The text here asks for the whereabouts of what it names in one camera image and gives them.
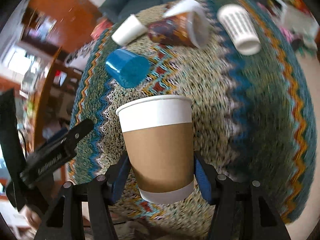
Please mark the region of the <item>white checkered paper cup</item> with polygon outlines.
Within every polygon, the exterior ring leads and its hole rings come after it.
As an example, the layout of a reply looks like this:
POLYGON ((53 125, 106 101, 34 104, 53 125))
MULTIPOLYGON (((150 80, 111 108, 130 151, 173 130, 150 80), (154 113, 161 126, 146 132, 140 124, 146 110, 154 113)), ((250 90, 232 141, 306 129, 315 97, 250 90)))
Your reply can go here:
POLYGON ((251 56, 259 53, 261 43, 245 8, 227 4, 220 7, 216 16, 240 54, 251 56))

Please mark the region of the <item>red-brown wooden cabinet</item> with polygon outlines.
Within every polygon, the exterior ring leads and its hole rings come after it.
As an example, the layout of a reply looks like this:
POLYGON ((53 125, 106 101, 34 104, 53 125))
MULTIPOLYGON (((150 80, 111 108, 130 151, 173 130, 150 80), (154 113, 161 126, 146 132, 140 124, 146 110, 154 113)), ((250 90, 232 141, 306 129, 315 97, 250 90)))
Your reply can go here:
POLYGON ((45 41, 25 32, 22 41, 52 55, 58 48, 71 53, 92 40, 101 12, 89 0, 30 0, 28 7, 56 20, 45 41))

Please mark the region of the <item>small white paper cup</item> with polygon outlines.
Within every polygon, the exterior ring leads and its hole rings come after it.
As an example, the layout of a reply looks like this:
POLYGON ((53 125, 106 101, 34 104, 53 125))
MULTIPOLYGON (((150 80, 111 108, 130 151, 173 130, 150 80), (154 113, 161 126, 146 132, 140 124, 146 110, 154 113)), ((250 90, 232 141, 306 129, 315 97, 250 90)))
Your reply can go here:
POLYGON ((112 40, 119 46, 125 46, 148 31, 140 20, 131 14, 111 36, 112 40))

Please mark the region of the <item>colourful knitted zigzag table cloth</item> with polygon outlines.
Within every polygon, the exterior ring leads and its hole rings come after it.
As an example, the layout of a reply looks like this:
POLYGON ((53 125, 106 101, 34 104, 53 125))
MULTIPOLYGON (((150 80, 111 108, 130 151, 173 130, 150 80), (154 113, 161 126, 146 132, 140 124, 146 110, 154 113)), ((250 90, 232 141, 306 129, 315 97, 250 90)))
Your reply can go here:
POLYGON ((95 126, 76 148, 69 177, 91 181, 115 164, 125 150, 116 109, 147 96, 176 94, 192 101, 193 145, 205 161, 232 179, 254 179, 274 201, 285 223, 297 220, 309 197, 316 166, 317 129, 301 66, 268 14, 248 0, 201 0, 210 22, 204 49, 167 46, 146 35, 127 49, 146 57, 151 70, 136 88, 122 88, 104 67, 118 48, 105 29, 96 41, 75 96, 71 124, 89 118, 95 126), (216 11, 242 5, 261 50, 240 55, 216 11))

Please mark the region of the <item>wooden chair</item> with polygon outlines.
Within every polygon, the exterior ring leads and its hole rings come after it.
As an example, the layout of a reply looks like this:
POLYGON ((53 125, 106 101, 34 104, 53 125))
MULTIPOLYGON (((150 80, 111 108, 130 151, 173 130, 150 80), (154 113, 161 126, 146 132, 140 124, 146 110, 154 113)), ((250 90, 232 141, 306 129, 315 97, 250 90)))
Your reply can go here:
POLYGON ((31 117, 31 125, 33 127, 33 135, 31 136, 30 149, 34 151, 38 146, 44 143, 42 136, 43 128, 46 125, 45 116, 48 109, 50 91, 56 88, 60 92, 73 94, 77 91, 81 74, 77 73, 74 68, 66 67, 62 61, 58 59, 62 48, 58 48, 51 61, 44 68, 39 80, 36 84, 36 90, 33 94, 33 114, 31 117), (61 86, 54 83, 56 72, 66 74, 66 78, 61 86))

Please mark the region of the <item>white low side table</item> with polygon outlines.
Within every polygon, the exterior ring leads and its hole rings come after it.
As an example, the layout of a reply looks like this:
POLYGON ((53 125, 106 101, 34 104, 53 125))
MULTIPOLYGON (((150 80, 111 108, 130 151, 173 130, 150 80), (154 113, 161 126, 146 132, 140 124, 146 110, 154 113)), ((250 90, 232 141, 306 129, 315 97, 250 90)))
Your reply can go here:
POLYGON ((300 35, 306 47, 317 49, 319 24, 303 0, 267 0, 266 7, 279 27, 300 35))

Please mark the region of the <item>blue translucent plastic cup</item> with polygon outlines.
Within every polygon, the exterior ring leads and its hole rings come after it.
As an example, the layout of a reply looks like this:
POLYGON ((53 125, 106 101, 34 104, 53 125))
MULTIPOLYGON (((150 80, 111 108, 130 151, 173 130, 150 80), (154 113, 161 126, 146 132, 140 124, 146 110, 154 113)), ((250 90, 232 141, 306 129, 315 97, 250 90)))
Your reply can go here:
POLYGON ((116 49, 108 55, 105 68, 123 88, 137 87, 149 73, 147 58, 126 49, 116 49))

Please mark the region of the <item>brown sleeved paper cup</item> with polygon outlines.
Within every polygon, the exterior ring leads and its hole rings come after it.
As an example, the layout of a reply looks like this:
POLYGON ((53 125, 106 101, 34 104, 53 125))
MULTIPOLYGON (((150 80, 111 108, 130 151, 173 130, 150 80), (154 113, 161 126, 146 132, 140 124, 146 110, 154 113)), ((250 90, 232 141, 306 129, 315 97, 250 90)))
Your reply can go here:
POLYGON ((141 197, 154 204, 187 198, 194 187, 191 99, 159 95, 116 110, 141 197))

